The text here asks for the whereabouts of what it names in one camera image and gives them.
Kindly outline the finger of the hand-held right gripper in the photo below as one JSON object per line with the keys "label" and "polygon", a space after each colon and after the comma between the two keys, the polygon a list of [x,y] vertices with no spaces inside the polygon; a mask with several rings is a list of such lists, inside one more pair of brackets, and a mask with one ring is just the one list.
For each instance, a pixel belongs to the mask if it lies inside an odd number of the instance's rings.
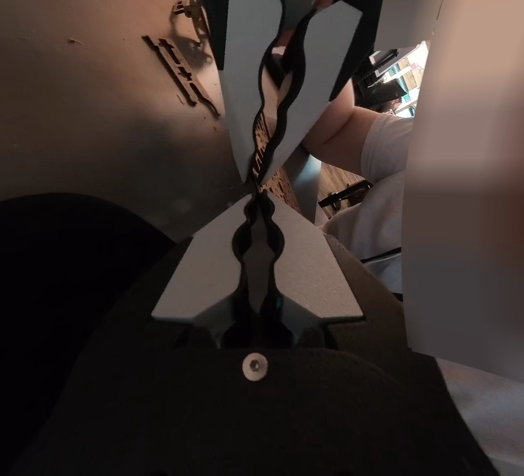
{"label": "finger of the hand-held right gripper", "polygon": [[260,163],[260,185],[279,170],[331,102],[362,12],[338,1],[309,15],[292,50],[291,76]]}
{"label": "finger of the hand-held right gripper", "polygon": [[242,182],[256,152],[255,126],[264,108],[261,74],[281,30],[281,0],[228,0],[221,91],[225,124]]}

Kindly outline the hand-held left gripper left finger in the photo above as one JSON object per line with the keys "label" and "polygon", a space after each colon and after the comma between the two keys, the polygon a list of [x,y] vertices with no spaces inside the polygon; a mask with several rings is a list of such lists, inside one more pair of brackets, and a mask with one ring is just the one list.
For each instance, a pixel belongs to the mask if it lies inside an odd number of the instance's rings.
{"label": "hand-held left gripper left finger", "polygon": [[260,194],[249,194],[194,234],[151,317],[205,329],[218,347],[251,347],[258,316],[249,300],[245,255]]}

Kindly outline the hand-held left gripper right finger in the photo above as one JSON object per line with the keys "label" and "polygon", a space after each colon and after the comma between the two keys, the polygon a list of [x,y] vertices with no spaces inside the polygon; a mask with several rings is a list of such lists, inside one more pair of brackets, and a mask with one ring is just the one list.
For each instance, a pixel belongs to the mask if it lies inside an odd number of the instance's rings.
{"label": "hand-held left gripper right finger", "polygon": [[273,305],[293,344],[310,329],[363,322],[363,311],[324,233],[271,192],[265,208],[268,230],[276,230]]}

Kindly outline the long wooden strip part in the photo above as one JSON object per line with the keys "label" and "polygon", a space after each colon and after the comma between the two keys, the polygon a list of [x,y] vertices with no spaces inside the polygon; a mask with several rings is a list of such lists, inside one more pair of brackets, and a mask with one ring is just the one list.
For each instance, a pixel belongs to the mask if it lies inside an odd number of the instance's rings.
{"label": "long wooden strip part", "polygon": [[149,35],[142,35],[141,39],[155,53],[189,106],[204,105],[214,118],[221,117],[218,107],[202,86],[198,76],[193,73],[193,69],[180,48],[173,41]]}

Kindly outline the laser-cut wooden parts sheet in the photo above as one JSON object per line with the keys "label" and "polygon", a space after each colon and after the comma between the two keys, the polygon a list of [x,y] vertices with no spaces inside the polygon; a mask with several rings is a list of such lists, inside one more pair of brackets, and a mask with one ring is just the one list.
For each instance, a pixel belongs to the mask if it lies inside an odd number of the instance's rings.
{"label": "laser-cut wooden parts sheet", "polygon": [[[254,176],[258,178],[260,174],[260,166],[265,154],[265,149],[271,137],[265,114],[263,112],[261,112],[259,119],[257,120],[254,133],[256,149],[252,161],[252,170]],[[292,190],[288,175],[283,167],[280,167],[271,178],[268,178],[263,185],[260,185],[259,189],[261,191],[267,190],[273,193],[285,204],[290,206],[299,214],[302,214],[297,198]]]}

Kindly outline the assembled wooden model piece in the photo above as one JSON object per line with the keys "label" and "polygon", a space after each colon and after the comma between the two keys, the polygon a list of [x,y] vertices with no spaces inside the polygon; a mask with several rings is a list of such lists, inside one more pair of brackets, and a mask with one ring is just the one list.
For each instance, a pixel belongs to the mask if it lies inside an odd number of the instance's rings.
{"label": "assembled wooden model piece", "polygon": [[177,0],[171,9],[171,16],[178,15],[184,15],[192,21],[199,43],[208,39],[209,25],[202,0]]}

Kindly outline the black chair base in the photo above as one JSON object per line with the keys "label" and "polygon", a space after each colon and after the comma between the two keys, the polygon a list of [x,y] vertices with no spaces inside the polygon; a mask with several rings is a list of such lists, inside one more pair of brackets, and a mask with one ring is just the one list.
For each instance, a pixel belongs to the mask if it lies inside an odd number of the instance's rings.
{"label": "black chair base", "polygon": [[361,203],[372,186],[370,182],[361,180],[356,184],[347,186],[343,191],[330,192],[327,197],[318,202],[318,206],[320,208],[331,208],[334,212],[338,212],[342,209],[345,201],[348,202],[350,207]]}

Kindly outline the black pad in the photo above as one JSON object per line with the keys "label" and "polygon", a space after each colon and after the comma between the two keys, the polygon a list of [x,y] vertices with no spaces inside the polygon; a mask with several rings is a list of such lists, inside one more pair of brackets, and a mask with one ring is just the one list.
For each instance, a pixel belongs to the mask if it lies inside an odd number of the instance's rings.
{"label": "black pad", "polygon": [[103,199],[1,201],[1,475],[52,413],[106,313],[175,246]]}

